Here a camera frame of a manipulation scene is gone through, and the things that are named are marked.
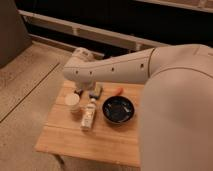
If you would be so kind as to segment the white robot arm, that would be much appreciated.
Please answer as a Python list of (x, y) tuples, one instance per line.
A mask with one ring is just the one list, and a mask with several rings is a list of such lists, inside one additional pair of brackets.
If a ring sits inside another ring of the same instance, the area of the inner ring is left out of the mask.
[(213, 47), (155, 47), (105, 60), (78, 48), (63, 75), (83, 88), (95, 82), (144, 86), (141, 171), (213, 171)]

